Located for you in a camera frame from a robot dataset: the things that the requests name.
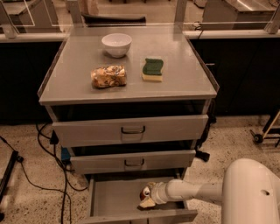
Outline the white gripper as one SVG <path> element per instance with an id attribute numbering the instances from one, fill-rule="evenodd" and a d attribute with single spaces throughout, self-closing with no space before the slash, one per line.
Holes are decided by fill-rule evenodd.
<path id="1" fill-rule="evenodd" d="M 150 188 L 150 198 L 145 198 L 140 202 L 139 206 L 141 208 L 150 208 L 156 204 L 166 204 L 168 202 L 165 192 L 166 183 L 148 182 L 147 186 Z"/>

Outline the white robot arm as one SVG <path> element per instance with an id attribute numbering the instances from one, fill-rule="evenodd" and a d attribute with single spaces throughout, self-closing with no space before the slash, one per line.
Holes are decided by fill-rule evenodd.
<path id="1" fill-rule="evenodd" d="M 222 224 L 280 224 L 280 178 L 248 158 L 231 163 L 220 183 L 150 182 L 140 199 L 141 208 L 191 199 L 220 204 Z"/>

